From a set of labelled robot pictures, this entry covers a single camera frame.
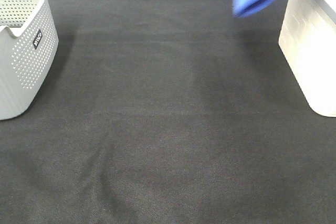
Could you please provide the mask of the black fabric table cover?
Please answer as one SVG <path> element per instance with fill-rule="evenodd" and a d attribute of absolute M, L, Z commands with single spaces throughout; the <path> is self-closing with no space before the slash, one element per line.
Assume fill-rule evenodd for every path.
<path fill-rule="evenodd" d="M 1 223 L 335 223 L 335 119 L 279 46 L 287 0 L 49 0 L 57 54 L 1 122 Z"/>

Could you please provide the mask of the grey perforated plastic basket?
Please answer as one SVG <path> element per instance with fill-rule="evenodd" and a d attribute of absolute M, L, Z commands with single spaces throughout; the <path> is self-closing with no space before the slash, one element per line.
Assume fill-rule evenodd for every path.
<path fill-rule="evenodd" d="M 1 0 L 1 120 L 29 108 L 58 43 L 48 0 Z"/>

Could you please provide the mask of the white plastic basket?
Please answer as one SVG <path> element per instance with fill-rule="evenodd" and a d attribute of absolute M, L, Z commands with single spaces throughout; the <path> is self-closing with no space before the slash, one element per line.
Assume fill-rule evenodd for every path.
<path fill-rule="evenodd" d="M 325 0 L 288 0 L 278 39 L 309 106 L 335 116 L 335 11 Z"/>

